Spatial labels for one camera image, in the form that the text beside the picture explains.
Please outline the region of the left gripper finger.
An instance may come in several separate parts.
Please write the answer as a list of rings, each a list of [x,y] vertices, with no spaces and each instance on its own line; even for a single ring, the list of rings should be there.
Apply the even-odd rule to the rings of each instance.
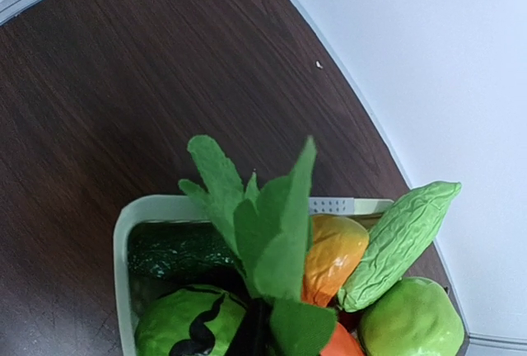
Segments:
[[[240,323],[234,337],[234,355],[266,355],[268,344],[270,306],[256,298]]]

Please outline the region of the green toy lime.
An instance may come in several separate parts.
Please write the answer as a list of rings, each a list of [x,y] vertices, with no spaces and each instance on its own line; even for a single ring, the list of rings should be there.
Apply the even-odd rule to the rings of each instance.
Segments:
[[[441,285],[411,277],[366,309],[358,337],[367,355],[456,355],[464,325]]]

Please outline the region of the red orange toy carrot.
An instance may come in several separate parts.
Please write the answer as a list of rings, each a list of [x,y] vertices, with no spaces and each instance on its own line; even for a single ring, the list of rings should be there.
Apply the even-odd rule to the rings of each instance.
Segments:
[[[320,351],[320,356],[364,356],[358,340],[341,324],[336,325],[330,341]]]

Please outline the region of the orange toy pepper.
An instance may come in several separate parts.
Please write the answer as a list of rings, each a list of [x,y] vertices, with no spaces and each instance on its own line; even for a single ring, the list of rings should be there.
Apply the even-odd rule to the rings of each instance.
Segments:
[[[358,266],[370,237],[359,222],[344,216],[317,214],[312,226],[301,300],[327,307]]]

